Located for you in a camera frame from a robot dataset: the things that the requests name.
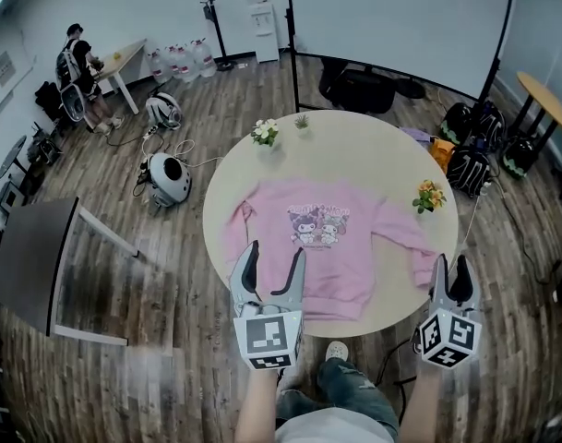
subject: wooden floor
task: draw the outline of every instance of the wooden floor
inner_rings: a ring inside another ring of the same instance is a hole
[[[192,163],[224,156],[258,118],[294,112],[289,58],[247,62],[247,68],[190,85],[169,82],[165,91],[180,101],[185,126],[165,133],[162,149],[172,152],[192,138]],[[328,105],[317,93],[320,63],[299,64],[303,102]],[[145,82],[132,89],[139,106],[152,87]],[[444,113],[438,98],[449,108],[460,97],[426,88],[421,101],[396,95],[392,110],[379,117],[436,132]],[[493,96],[511,120],[517,107],[497,90]],[[143,134],[144,113],[130,115],[120,96],[109,103],[126,115],[111,142]],[[154,137],[146,150],[158,146]],[[5,398],[17,429],[28,441],[231,442],[247,372],[236,351],[230,296],[202,237],[202,205],[215,162],[193,170],[185,204],[156,212],[146,197],[132,195],[143,160],[139,141],[114,148],[79,129],[67,134],[62,149],[65,155],[47,173],[36,200],[80,196],[92,214],[137,244],[144,259],[125,257],[80,226],[60,322],[126,336],[131,346],[45,338],[0,307]],[[553,440],[561,433],[562,305],[551,302],[553,285],[540,285],[535,273],[546,278],[562,258],[562,202],[544,158],[523,181],[505,173],[498,180],[536,271],[521,253],[520,236],[492,185],[480,198],[466,248],[483,290],[480,359],[446,375],[438,402],[443,442],[534,441],[544,434]],[[462,242],[474,200],[457,195],[457,201]],[[410,335],[418,319],[415,314],[390,329],[347,340],[353,361],[375,380],[386,353]],[[305,338],[302,348],[301,375],[314,393],[312,375],[327,344]],[[413,373],[413,355],[401,348],[381,386],[396,412],[401,397],[391,383]],[[406,386],[408,397],[412,388]],[[554,417],[559,426],[545,429]]]

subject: round table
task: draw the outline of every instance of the round table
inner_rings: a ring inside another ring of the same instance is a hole
[[[20,150],[22,150],[22,147],[24,146],[25,142],[26,142],[26,135],[23,135],[20,137],[20,139],[16,142],[16,144],[12,147],[10,152],[7,154],[6,158],[4,159],[4,162],[2,162],[2,165],[0,166],[0,179],[4,177],[4,174],[7,173],[7,170],[10,168],[12,164],[18,166],[20,168],[20,171],[22,171],[26,176],[28,176],[29,173],[24,168],[24,166],[20,164],[18,160],[18,155],[20,154]]]
[[[509,135],[515,136],[520,133],[520,124],[529,112],[533,101],[537,102],[541,109],[531,123],[526,133],[518,137],[512,146],[502,155],[502,166],[516,178],[524,177],[532,165],[537,161],[539,153],[543,150],[547,140],[553,135],[557,126],[562,127],[562,103],[545,85],[526,72],[517,72],[517,79],[521,86],[527,91],[527,100],[520,109],[520,112],[512,126],[508,129]],[[551,123],[534,145],[534,137],[537,127],[542,122],[545,114],[551,117]],[[534,145],[532,150],[522,150],[521,145],[524,140],[529,140]]]
[[[419,222],[430,245],[452,261],[459,229],[457,206],[447,178],[430,154],[395,126],[370,116],[336,110],[306,115],[306,137],[300,138],[294,126],[299,114],[284,116],[277,120],[281,143],[277,150],[263,155],[247,136],[229,151],[210,181],[203,233],[209,258],[223,283],[229,287],[223,226],[256,182],[266,179],[346,179],[353,186],[377,193],[377,197],[387,196],[412,215],[417,215],[412,207],[417,186],[425,179],[439,182],[448,202],[443,209],[420,216]],[[253,233],[248,230],[250,241],[256,239]],[[307,320],[306,334],[340,338],[371,333],[408,317],[427,300],[427,290],[413,284],[409,252],[376,235],[372,243],[380,280],[361,318]]]

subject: orange bag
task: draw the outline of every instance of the orange bag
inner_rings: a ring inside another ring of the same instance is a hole
[[[453,143],[438,138],[434,138],[430,146],[430,155],[435,158],[436,163],[445,174],[447,173],[448,162],[453,155],[454,149],[455,145]]]

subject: small potted plant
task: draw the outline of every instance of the small potted plant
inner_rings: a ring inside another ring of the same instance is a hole
[[[279,128],[277,127],[277,122],[272,118],[267,121],[258,120],[252,133],[250,133],[252,142],[258,144],[263,150],[268,151],[272,151],[273,147],[279,145],[279,141],[277,141],[278,135]]]
[[[446,201],[442,187],[432,181],[425,180],[418,186],[418,198],[412,201],[412,205],[417,207],[418,213],[423,213],[424,211],[440,209]]]
[[[297,128],[299,138],[305,138],[309,133],[309,118],[307,118],[307,115],[300,114],[297,116],[295,127]]]

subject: person's arm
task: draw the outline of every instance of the person's arm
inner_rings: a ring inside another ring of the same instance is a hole
[[[251,371],[235,443],[273,443],[277,413],[277,372]]]
[[[96,70],[102,70],[102,68],[104,67],[104,62],[101,61],[98,57],[96,57],[95,55],[92,54],[91,51],[88,51],[86,53],[86,60],[90,63],[90,65],[92,67],[94,67]]]
[[[436,440],[438,393],[442,371],[420,364],[410,403],[400,427],[400,443],[433,443]]]

